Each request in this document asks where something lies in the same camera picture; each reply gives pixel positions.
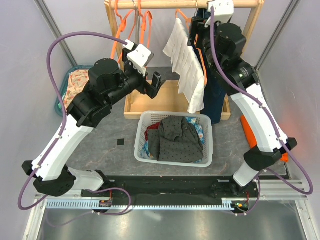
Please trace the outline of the orange hanger of white garment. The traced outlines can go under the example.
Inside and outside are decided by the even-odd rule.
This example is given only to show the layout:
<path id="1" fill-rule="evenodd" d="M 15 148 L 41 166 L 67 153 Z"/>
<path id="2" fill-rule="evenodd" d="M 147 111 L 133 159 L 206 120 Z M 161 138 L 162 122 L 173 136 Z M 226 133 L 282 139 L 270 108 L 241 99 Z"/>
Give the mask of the orange hanger of white garment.
<path id="1" fill-rule="evenodd" d="M 189 30 L 192 18 L 191 17 L 187 17 L 180 9 L 177 8 L 175 10 L 175 17 L 176 18 L 178 18 L 178 14 L 180 14 L 183 17 L 183 19 L 185 20 L 185 24 L 187 26 L 187 29 Z M 208 83 L 208 76 L 207 76 L 207 70 L 206 70 L 206 66 L 205 66 L 205 61 L 204 61 L 201 49 L 200 48 L 196 48 L 196 50 L 198 51 L 198 54 L 199 54 L 201 67 L 202 67 L 203 75 L 204 75 L 204 85 L 206 86 L 207 83 Z"/>

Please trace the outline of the blue denim jeans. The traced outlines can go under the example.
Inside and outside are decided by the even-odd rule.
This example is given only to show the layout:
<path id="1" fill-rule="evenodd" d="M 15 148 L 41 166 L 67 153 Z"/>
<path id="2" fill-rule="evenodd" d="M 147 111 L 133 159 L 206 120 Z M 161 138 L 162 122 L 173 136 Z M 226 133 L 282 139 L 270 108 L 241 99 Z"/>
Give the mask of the blue denim jeans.
<path id="1" fill-rule="evenodd" d="M 195 17 L 208 19 L 210 16 L 211 16 L 210 12 L 208 12 L 204 8 L 201 8 L 197 11 Z M 200 66 L 202 68 L 201 60 L 199 58 L 199 53 L 197 50 L 194 50 L 194 51 L 200 62 Z M 211 70 L 211 67 L 214 66 L 213 58 L 211 57 L 210 59 L 208 59 L 206 56 L 206 53 L 209 53 L 209 54 L 211 53 L 211 47 L 207 45 L 204 47 L 204 49 L 201 49 L 201 52 L 204 59 L 206 73 L 207 73 L 207 85 L 205 86 L 205 89 L 204 89 L 204 97 L 203 97 L 204 109 L 201 110 L 200 113 L 202 115 L 208 116 L 213 124 L 218 124 L 221 121 L 226 92 L 220 86 L 218 79 L 214 76 L 214 73 Z"/>

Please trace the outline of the white garment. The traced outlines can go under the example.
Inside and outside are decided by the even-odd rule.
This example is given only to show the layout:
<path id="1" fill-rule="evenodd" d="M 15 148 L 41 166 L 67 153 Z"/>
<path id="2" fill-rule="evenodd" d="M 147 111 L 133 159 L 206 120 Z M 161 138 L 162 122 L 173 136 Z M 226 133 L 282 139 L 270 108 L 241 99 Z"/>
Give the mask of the white garment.
<path id="1" fill-rule="evenodd" d="M 204 109 L 205 75 L 188 40 L 182 21 L 176 18 L 163 53 L 170 58 L 172 72 L 179 75 L 178 93 L 184 94 L 188 101 L 187 112 L 194 114 Z"/>

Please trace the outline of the orange hanger of grey garment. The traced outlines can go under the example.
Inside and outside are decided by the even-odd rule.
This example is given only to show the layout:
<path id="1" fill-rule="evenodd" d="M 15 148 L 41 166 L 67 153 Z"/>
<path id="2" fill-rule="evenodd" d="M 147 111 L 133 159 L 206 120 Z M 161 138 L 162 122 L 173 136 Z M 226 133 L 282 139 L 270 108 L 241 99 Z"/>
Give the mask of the orange hanger of grey garment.
<path id="1" fill-rule="evenodd" d="M 151 42 L 153 15 L 150 10 L 147 10 L 144 14 L 142 13 L 142 1 L 141 0 L 138 0 L 138 13 L 139 13 L 139 16 L 142 17 L 141 34 L 140 34 L 139 43 L 144 44 L 145 32 L 146 32 L 147 26 L 148 26 L 148 37 L 147 37 L 146 47 L 149 48 L 150 42 Z"/>

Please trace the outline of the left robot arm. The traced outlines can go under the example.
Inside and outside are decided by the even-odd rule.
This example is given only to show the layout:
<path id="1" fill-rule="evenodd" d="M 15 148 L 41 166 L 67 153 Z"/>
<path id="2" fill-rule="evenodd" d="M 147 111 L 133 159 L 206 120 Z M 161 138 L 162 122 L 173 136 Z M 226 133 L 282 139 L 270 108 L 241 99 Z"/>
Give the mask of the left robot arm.
<path id="1" fill-rule="evenodd" d="M 135 90 L 154 99 L 164 84 L 158 72 L 154 72 L 152 82 L 147 82 L 147 76 L 131 61 L 124 66 L 121 70 L 114 59 L 104 58 L 89 69 L 88 82 L 68 105 L 62 135 L 34 175 L 33 185 L 39 193 L 52 197 L 70 190 L 93 191 L 99 197 L 109 193 L 110 185 L 102 171 L 76 170 L 66 163 L 81 141 L 111 113 L 113 105 Z"/>

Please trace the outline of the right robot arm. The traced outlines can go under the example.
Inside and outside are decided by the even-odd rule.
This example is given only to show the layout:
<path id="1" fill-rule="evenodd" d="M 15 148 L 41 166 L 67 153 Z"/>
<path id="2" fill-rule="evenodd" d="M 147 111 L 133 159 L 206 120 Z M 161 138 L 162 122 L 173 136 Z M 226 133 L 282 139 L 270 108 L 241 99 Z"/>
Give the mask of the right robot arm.
<path id="1" fill-rule="evenodd" d="M 199 16 L 191 19 L 189 43 L 202 50 L 207 70 L 239 107 L 256 139 L 229 184 L 235 197 L 242 196 L 259 172 L 298 144 L 294 137 L 287 137 L 269 112 L 255 69 L 241 58 L 246 41 L 241 28 L 233 23 Z"/>

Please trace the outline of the red polka dot skirt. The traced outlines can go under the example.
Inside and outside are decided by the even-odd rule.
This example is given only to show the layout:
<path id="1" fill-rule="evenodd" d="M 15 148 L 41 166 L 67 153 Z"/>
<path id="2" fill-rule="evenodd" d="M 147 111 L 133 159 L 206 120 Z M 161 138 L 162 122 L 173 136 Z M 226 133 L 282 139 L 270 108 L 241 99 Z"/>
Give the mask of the red polka dot skirt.
<path id="1" fill-rule="evenodd" d="M 148 132 L 149 130 L 158 130 L 159 126 L 160 126 L 160 122 L 154 123 L 153 125 L 150 125 L 147 127 L 146 132 Z"/>

